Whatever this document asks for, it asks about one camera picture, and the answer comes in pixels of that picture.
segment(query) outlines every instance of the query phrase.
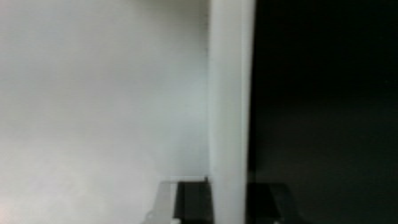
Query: dark doorway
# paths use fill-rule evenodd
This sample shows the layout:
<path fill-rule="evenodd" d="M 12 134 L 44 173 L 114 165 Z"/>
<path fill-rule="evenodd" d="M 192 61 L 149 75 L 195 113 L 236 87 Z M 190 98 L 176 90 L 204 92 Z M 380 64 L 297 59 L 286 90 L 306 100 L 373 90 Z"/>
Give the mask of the dark doorway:
<path fill-rule="evenodd" d="M 250 182 L 316 224 L 398 223 L 398 1 L 259 0 Z"/>

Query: white wall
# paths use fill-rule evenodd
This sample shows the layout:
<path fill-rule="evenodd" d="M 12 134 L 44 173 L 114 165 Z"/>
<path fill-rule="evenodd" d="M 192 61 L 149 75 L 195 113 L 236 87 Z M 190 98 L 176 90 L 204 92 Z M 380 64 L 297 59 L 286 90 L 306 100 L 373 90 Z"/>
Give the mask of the white wall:
<path fill-rule="evenodd" d="M 208 173 L 206 1 L 0 1 L 0 223 L 140 223 Z"/>
<path fill-rule="evenodd" d="M 211 1 L 210 173 L 215 223 L 243 224 L 254 0 Z"/>

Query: black floor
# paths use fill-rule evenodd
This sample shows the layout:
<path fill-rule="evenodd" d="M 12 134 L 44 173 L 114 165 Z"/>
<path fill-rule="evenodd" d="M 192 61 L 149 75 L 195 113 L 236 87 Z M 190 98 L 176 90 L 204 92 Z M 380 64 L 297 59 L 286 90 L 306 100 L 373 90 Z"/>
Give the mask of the black floor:
<path fill-rule="evenodd" d="M 250 176 L 316 224 L 398 223 L 398 1 L 258 1 Z"/>

